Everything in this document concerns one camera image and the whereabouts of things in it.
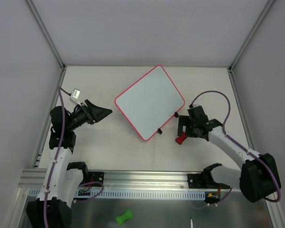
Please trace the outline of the red whiteboard eraser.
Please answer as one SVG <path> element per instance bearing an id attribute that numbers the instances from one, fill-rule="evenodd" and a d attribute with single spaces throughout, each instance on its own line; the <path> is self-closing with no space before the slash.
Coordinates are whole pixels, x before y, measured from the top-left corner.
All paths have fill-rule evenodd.
<path id="1" fill-rule="evenodd" d="M 182 145 L 182 143 L 188 138 L 185 132 L 182 132 L 180 136 L 178 136 L 175 139 L 175 142 L 179 145 Z"/>

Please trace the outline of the pink framed whiteboard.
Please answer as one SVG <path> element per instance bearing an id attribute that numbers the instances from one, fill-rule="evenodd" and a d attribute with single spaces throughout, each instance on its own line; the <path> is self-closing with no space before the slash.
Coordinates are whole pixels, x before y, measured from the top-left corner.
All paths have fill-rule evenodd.
<path id="1" fill-rule="evenodd" d="M 185 105 L 185 99 L 164 67 L 157 65 L 119 94 L 114 103 L 138 135 L 148 141 Z"/>

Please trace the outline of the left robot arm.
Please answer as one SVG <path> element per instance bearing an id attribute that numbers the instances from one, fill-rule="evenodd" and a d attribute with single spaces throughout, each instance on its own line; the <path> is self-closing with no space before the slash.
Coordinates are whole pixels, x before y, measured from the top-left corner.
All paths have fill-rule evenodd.
<path id="1" fill-rule="evenodd" d="M 71 206 L 79 185 L 89 182 L 85 162 L 71 162 L 76 134 L 83 124 L 93 125 L 113 111 L 92 104 L 89 100 L 77 104 L 73 112 L 64 106 L 50 111 L 52 127 L 49 140 L 49 165 L 35 201 L 27 204 L 26 213 L 34 228 L 68 228 L 71 226 Z"/>

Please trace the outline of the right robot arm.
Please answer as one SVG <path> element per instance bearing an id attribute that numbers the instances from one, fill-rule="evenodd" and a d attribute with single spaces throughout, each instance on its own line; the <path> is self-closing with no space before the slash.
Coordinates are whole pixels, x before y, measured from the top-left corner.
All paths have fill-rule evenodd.
<path id="1" fill-rule="evenodd" d="M 238 166 L 235 170 L 221 163 L 212 164 L 204 168 L 189 183 L 189 187 L 218 188 L 226 185 L 239 188 L 250 202 L 266 200 L 275 192 L 277 199 L 281 198 L 281 182 L 274 157 L 269 153 L 260 154 L 235 142 L 228 135 L 224 124 L 217 119 L 209 119 L 200 105 L 191 105 L 188 115 L 178 117 L 175 141 L 182 144 L 187 138 L 200 138 L 212 143 Z"/>

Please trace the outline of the green eraser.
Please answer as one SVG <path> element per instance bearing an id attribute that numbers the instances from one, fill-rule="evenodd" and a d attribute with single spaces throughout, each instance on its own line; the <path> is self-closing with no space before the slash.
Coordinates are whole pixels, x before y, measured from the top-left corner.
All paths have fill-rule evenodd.
<path id="1" fill-rule="evenodd" d="M 115 220 L 118 225 L 123 225 L 126 221 L 133 218 L 133 213 L 130 209 L 127 209 L 123 214 L 116 216 Z"/>

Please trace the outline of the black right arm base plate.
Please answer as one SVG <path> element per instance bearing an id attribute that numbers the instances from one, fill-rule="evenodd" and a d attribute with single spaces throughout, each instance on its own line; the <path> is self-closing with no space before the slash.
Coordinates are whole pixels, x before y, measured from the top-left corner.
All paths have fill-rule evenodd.
<path id="1" fill-rule="evenodd" d="M 207 179 L 204 177 L 202 173 L 187 174 L 187 183 L 188 183 L 189 189 L 209 189 L 210 188 L 209 184 L 207 183 Z"/>

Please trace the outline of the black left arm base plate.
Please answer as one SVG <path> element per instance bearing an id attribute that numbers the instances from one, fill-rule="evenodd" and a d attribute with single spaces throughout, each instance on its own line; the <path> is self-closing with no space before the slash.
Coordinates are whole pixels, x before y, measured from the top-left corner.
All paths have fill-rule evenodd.
<path id="1" fill-rule="evenodd" d="M 89 171 L 87 179 L 82 181 L 82 184 L 86 184 L 85 187 L 101 187 L 101 184 L 104 182 L 105 173 L 101 171 Z"/>

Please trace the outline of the aluminium front rail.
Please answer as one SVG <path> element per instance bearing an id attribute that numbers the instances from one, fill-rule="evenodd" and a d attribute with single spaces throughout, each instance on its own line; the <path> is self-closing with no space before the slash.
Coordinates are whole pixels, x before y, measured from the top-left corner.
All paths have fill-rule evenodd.
<path id="1" fill-rule="evenodd" d="M 187 171 L 102 171 L 94 178 L 102 181 L 106 190 L 188 190 L 188 175 L 199 172 Z M 42 188 L 47 183 L 46 169 L 24 169 L 18 187 Z"/>

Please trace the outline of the left aluminium frame post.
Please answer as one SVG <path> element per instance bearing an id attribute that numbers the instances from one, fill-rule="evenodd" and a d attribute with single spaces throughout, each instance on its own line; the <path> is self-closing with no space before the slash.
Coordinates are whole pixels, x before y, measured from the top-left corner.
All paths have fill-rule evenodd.
<path id="1" fill-rule="evenodd" d="M 54 55 L 59 67 L 64 70 L 66 68 L 66 65 L 64 63 L 64 61 L 62 60 L 62 57 L 61 55 L 59 54 L 54 42 L 53 42 L 53 39 L 50 35 L 50 33 L 48 32 L 47 28 L 46 28 L 46 25 L 34 3 L 33 0 L 24 0 L 25 4 L 27 5 L 29 11 L 31 12 L 42 36 L 44 37 L 47 45 L 49 46 L 52 54 Z"/>

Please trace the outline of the aluminium frame post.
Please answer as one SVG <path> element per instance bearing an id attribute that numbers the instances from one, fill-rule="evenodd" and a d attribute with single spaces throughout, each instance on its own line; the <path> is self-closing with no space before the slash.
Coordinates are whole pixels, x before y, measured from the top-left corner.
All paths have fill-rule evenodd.
<path id="1" fill-rule="evenodd" d="M 228 67 L 229 71 L 232 72 L 236 65 L 239 63 L 240 59 L 244 55 L 246 49 L 248 48 L 249 44 L 251 43 L 252 39 L 254 38 L 255 34 L 257 33 L 258 29 L 262 25 L 264 19 L 270 12 L 272 6 L 274 5 L 275 0 L 267 0 L 263 9 L 261 10 L 260 14 L 258 15 L 256 21 L 254 22 L 252 28 L 250 29 L 248 35 L 246 36 L 244 42 L 242 43 L 239 51 L 237 52 L 235 58 L 233 59 L 231 65 Z"/>
<path id="2" fill-rule="evenodd" d="M 61 55 L 59 54 L 54 42 L 53 42 L 53 39 L 50 35 L 50 33 L 48 32 L 47 28 L 46 28 L 46 25 L 34 3 L 33 0 L 24 0 L 25 4 L 27 5 L 29 11 L 31 12 L 42 36 L 44 37 L 47 45 L 49 46 L 52 54 L 54 55 L 59 67 L 64 70 L 66 68 L 66 65 L 64 63 L 64 61 L 62 60 L 62 57 Z"/>

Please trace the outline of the right aluminium frame post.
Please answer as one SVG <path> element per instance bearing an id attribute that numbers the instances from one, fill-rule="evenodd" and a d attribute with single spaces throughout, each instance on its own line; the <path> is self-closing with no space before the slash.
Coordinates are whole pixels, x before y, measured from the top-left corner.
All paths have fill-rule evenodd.
<path id="1" fill-rule="evenodd" d="M 236 65 L 239 63 L 240 59 L 244 55 L 246 49 L 248 48 L 249 44 L 251 43 L 252 39 L 254 38 L 255 34 L 257 33 L 258 29 L 262 25 L 264 19 L 270 12 L 272 6 L 274 5 L 275 0 L 267 0 L 263 9 L 261 10 L 260 14 L 258 15 L 256 21 L 254 22 L 252 28 L 250 29 L 248 35 L 246 36 L 244 42 L 242 43 L 239 51 L 237 52 L 235 58 L 233 59 L 231 65 L 228 67 L 229 71 L 232 72 Z"/>

